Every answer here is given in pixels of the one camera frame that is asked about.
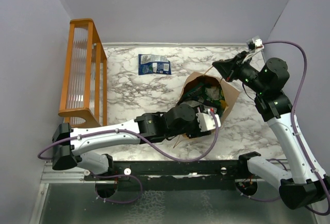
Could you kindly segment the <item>brown paper bag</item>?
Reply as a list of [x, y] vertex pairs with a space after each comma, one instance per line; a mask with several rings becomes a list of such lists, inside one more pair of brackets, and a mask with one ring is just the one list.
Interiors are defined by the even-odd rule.
[[186, 78], [186, 81], [182, 87], [180, 97], [179, 97], [177, 104], [180, 105], [182, 103], [185, 103], [185, 104], [191, 105], [193, 107], [197, 107], [197, 106], [201, 105], [204, 108], [210, 108], [210, 107], [204, 106], [199, 103], [191, 104], [189, 102], [183, 102], [183, 95], [186, 94], [193, 87], [195, 87], [198, 83], [208, 83], [211, 86], [220, 85], [223, 90], [223, 93], [224, 93], [225, 101], [227, 103], [227, 107], [226, 107], [224, 113], [222, 114], [222, 116], [219, 116], [220, 122], [221, 122], [221, 124], [223, 124], [224, 121], [226, 120], [226, 118], [231, 113], [231, 111], [240, 95], [240, 91], [238, 89], [236, 89], [234, 86], [230, 85], [228, 82], [226, 82], [222, 77], [217, 77], [217, 76], [211, 75], [209, 72], [212, 70], [214, 70], [214, 68], [211, 66], [204, 72], [191, 73]]

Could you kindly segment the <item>blue snack bag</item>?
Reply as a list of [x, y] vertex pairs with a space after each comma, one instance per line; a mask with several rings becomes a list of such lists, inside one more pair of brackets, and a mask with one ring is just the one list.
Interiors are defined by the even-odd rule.
[[171, 62], [165, 56], [139, 54], [138, 75], [147, 74], [171, 75]]

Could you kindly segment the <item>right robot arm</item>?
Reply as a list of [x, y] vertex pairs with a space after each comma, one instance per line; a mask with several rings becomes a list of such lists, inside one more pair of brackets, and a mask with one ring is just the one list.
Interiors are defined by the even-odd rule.
[[275, 134], [288, 161], [290, 171], [273, 165], [260, 154], [239, 156], [237, 173], [242, 178], [257, 175], [279, 191], [283, 203], [295, 210], [322, 201], [329, 193], [329, 176], [312, 155], [300, 133], [293, 106], [282, 91], [289, 79], [287, 63], [270, 58], [258, 71], [242, 51], [232, 59], [219, 60], [212, 66], [226, 82], [240, 80], [253, 90], [255, 107]]

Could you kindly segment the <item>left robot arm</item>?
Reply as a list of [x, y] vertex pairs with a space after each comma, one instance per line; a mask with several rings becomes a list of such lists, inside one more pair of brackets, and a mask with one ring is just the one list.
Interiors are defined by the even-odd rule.
[[113, 176], [110, 155], [100, 155], [95, 150], [119, 146], [155, 144], [179, 135], [188, 138], [209, 135], [215, 128], [210, 111], [182, 104], [167, 112], [144, 113], [135, 119], [112, 126], [72, 128], [60, 124], [53, 135], [53, 170], [74, 167], [89, 170], [101, 179]]

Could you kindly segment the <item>green yellow snack bag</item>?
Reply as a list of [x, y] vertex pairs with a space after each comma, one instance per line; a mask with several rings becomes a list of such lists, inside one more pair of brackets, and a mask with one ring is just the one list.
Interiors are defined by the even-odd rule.
[[208, 83], [198, 83], [183, 95], [183, 102], [199, 103], [213, 108], [219, 116], [222, 116], [227, 107], [221, 86], [211, 86]]

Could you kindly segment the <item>wooden dish rack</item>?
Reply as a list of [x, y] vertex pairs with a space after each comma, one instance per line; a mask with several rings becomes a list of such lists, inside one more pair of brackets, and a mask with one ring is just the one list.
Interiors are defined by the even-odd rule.
[[74, 128], [107, 125], [107, 57], [90, 18], [70, 21], [58, 115]]

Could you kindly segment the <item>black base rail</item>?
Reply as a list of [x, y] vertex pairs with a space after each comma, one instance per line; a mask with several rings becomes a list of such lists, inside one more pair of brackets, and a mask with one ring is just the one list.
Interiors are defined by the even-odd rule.
[[118, 191], [189, 191], [205, 189], [234, 190], [235, 182], [253, 176], [244, 160], [115, 161], [109, 173], [114, 178], [92, 174], [87, 182]]

